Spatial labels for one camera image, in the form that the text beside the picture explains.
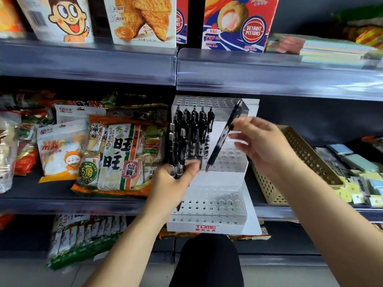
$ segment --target cartoon boy face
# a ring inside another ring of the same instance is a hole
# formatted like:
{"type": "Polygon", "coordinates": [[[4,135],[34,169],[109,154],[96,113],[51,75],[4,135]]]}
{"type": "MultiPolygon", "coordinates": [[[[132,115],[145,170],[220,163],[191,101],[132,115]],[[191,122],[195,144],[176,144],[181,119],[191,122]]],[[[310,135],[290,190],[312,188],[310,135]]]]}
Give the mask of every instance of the cartoon boy face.
{"type": "Polygon", "coordinates": [[[70,35],[81,35],[85,31],[87,15],[76,3],[60,1],[52,5],[52,15],[49,15],[48,18],[70,35]]]}
{"type": "Polygon", "coordinates": [[[78,164],[80,162],[80,159],[81,158],[78,155],[70,155],[70,156],[67,157],[65,162],[68,165],[75,165],[75,164],[78,164]]]}

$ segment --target croissant image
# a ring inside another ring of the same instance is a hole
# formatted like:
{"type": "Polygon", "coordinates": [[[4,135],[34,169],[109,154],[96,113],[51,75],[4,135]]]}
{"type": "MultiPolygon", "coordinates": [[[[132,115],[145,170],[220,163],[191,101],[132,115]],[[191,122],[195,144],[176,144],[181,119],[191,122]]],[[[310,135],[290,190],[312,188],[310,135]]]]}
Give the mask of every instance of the croissant image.
{"type": "Polygon", "coordinates": [[[134,0],[135,9],[141,10],[146,24],[161,41],[166,41],[169,29],[169,15],[172,11],[170,0],[134,0]]]}
{"type": "Polygon", "coordinates": [[[115,0],[116,6],[123,6],[124,26],[115,29],[118,38],[130,41],[138,35],[141,27],[145,24],[145,19],[139,9],[133,6],[134,0],[115,0]]]}

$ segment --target perforated basket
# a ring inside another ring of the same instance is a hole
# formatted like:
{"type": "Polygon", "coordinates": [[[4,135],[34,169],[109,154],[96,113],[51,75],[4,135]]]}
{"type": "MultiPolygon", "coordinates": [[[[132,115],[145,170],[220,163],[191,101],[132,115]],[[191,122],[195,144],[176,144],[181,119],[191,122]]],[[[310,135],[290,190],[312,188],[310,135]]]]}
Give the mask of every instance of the perforated basket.
{"type": "MultiPolygon", "coordinates": [[[[320,158],[309,144],[290,126],[278,126],[285,135],[287,141],[304,163],[335,190],[344,188],[343,181],[336,173],[320,158]]],[[[257,181],[268,204],[288,205],[278,189],[266,177],[262,176],[251,163],[251,168],[256,175],[257,181]]]]}

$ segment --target pen display stand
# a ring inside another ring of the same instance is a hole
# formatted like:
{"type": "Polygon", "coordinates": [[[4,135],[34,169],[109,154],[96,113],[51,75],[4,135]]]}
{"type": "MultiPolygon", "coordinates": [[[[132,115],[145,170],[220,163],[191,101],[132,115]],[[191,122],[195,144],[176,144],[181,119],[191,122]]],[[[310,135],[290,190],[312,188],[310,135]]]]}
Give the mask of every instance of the pen display stand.
{"type": "MultiPolygon", "coordinates": [[[[207,113],[213,108],[215,119],[210,133],[209,153],[201,160],[201,170],[186,190],[179,210],[174,210],[167,222],[168,231],[194,233],[242,234],[247,219],[241,186],[245,177],[248,160],[246,154],[235,148],[227,138],[208,172],[205,168],[208,158],[223,131],[238,99],[220,97],[176,96],[172,105],[172,117],[177,107],[189,111],[202,106],[207,113]]],[[[246,117],[248,108],[242,107],[241,117],[246,117]]]]}

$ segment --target red packaging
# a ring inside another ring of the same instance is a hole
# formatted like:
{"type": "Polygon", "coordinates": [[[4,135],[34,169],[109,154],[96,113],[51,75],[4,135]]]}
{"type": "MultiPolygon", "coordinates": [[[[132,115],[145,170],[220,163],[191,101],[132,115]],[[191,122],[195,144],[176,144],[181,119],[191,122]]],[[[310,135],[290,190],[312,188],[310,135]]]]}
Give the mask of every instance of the red packaging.
{"type": "Polygon", "coordinates": [[[177,33],[177,43],[187,43],[188,33],[188,5],[189,0],[177,0],[177,16],[175,21],[175,31],[177,33]]]}
{"type": "Polygon", "coordinates": [[[202,48],[264,52],[279,0],[206,0],[202,48]]]}

